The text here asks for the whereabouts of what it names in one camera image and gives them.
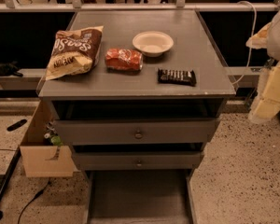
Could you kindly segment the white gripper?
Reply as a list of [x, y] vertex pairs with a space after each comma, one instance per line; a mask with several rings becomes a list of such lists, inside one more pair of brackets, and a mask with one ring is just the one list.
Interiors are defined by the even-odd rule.
[[[270, 57], [280, 61], [280, 9], [272, 22], [264, 25], [248, 38], [245, 45], [252, 49], [266, 49]], [[255, 124], [271, 120], [280, 111], [280, 62], [272, 68], [264, 67], [259, 75], [257, 96], [248, 119]]]

